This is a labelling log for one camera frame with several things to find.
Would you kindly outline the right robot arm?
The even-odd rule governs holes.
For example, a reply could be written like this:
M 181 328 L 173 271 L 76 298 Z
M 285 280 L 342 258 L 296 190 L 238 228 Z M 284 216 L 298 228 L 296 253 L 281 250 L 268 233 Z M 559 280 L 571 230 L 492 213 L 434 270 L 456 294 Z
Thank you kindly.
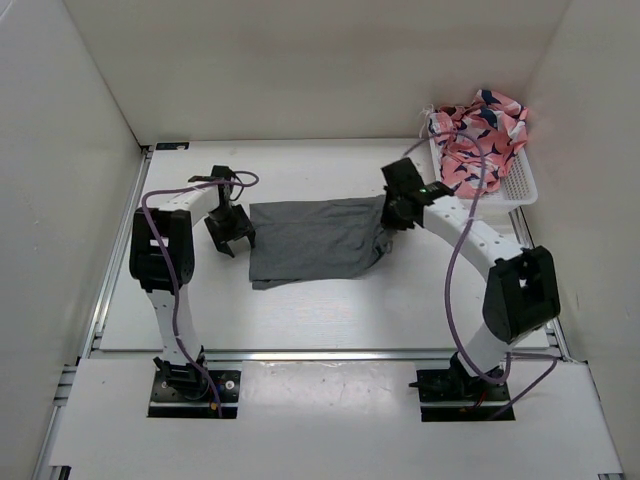
M 456 352 L 445 383 L 455 396 L 470 400 L 485 384 L 504 382 L 514 345 L 559 315 L 553 256 L 543 246 L 508 240 L 476 219 L 449 187 L 425 183 L 408 157 L 383 167 L 382 174 L 383 225 L 420 226 L 439 236 L 452 246 L 454 258 L 466 259 L 485 281 L 483 322 L 467 342 L 452 335 Z

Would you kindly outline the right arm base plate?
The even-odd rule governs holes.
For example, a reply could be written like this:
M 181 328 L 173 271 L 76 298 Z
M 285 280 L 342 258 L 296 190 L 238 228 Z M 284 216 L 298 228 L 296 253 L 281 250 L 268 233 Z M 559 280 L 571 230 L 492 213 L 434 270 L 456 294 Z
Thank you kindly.
M 418 392 L 423 423 L 514 421 L 506 383 L 490 384 L 472 379 L 456 384 L 447 369 L 422 369 L 408 386 Z

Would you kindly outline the grey shorts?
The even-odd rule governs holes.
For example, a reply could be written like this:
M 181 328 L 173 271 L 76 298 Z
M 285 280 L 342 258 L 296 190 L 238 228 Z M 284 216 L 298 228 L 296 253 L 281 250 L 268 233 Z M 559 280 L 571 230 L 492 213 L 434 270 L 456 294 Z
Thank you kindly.
M 392 250 L 384 196 L 254 203 L 249 280 L 255 290 L 362 276 Z

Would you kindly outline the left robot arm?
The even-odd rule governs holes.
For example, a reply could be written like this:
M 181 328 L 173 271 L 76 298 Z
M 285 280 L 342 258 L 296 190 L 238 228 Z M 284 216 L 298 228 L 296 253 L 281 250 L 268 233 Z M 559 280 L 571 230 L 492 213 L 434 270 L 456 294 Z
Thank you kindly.
M 144 193 L 134 212 L 129 271 L 156 315 L 163 351 L 154 363 L 168 386 L 188 400 L 218 395 L 189 302 L 196 269 L 194 228 L 202 223 L 216 250 L 231 258 L 236 241 L 246 239 L 254 247 L 255 228 L 237 201 L 258 182 L 253 172 L 215 165 L 185 186 Z

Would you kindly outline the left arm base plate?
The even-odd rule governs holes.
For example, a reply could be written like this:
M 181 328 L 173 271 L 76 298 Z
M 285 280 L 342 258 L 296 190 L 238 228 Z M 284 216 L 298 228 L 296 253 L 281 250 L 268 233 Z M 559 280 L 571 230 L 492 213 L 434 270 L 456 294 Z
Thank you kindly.
M 210 391 L 184 395 L 171 387 L 157 371 L 151 388 L 147 416 L 169 419 L 236 419 L 242 372 L 210 370 L 209 373 L 217 388 L 222 410 L 214 404 L 214 395 Z

